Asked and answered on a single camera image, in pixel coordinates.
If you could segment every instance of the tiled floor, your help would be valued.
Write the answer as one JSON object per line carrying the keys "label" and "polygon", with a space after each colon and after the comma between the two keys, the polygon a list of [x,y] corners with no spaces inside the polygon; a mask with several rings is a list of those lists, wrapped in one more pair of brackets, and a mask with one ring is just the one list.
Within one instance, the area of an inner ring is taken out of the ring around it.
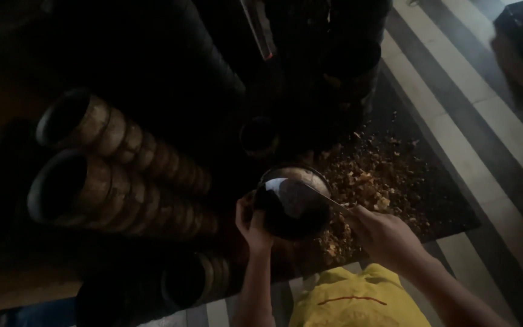
{"label": "tiled floor", "polygon": [[[381,77],[474,208],[478,229],[425,244],[446,268],[514,326],[523,325],[523,104],[490,48],[492,21],[514,0],[395,0],[382,44]],[[348,265],[360,272],[367,262]],[[309,281],[272,286],[277,326]],[[430,304],[405,289],[432,326]],[[179,326],[224,327],[235,297],[178,313]]]}

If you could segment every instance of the yellow shirt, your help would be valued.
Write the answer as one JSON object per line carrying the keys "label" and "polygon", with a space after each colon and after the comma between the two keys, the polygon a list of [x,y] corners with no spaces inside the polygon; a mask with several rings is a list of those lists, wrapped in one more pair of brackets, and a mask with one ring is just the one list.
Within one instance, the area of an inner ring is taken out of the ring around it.
{"label": "yellow shirt", "polygon": [[399,276],[379,264],[360,275],[334,268],[294,306],[289,327],[430,327]]}

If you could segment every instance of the person's right hand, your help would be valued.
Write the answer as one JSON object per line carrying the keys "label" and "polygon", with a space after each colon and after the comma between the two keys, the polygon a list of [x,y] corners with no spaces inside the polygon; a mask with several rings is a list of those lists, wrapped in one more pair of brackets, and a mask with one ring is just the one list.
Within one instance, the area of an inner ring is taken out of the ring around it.
{"label": "person's right hand", "polygon": [[400,218],[368,211],[359,205],[351,210],[356,216],[346,222],[359,236],[359,242],[374,261],[385,268],[410,277],[421,265],[434,258]]}

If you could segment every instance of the person's left hand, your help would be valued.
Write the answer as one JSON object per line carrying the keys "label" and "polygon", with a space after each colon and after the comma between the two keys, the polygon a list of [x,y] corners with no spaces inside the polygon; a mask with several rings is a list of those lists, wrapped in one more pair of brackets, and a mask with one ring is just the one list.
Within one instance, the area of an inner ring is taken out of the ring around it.
{"label": "person's left hand", "polygon": [[251,206],[251,204],[251,193],[237,200],[235,206],[235,224],[249,245],[250,255],[269,254],[274,239],[263,227],[265,212],[256,210],[253,212],[251,223],[244,221],[245,208]]}

